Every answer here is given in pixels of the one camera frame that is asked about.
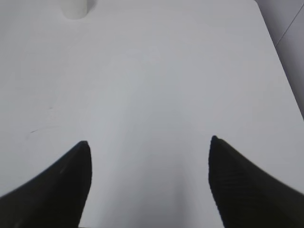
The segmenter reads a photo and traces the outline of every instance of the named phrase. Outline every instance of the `gray floor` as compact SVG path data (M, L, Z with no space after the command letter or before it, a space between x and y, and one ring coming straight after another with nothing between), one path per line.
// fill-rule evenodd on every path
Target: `gray floor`
M304 0L256 0L304 115Z

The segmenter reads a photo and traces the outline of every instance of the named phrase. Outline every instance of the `scratch mark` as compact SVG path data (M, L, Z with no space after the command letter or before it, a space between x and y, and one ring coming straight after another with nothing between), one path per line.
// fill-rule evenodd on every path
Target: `scratch mark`
M35 132L44 131L44 130L49 130L49 129L58 128L58 127L60 127L60 126L46 126L46 127L38 128L38 129L36 129L36 130L33 130L33 131L29 132L29 133L26 135L26 139L29 138L29 135L30 135L30 134L33 134L33 133L35 133Z

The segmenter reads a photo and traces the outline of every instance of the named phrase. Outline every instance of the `white table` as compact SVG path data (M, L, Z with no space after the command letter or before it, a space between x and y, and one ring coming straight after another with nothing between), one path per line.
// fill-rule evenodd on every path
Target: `white table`
M0 194L88 140L82 226L219 228L214 134L304 192L303 119L253 0L2 5Z

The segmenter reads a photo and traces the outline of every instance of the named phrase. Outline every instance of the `white cup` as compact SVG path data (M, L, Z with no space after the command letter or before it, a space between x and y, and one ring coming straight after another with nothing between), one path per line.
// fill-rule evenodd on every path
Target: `white cup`
M87 14L87 0L59 0L59 5L68 19L81 19Z

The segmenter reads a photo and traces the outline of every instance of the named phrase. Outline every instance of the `table surface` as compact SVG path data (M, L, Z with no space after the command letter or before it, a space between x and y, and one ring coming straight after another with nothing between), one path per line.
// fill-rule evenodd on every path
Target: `table surface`
M0 194L88 140L84 227L222 227L212 135L304 192L304 123L253 0L3 0Z

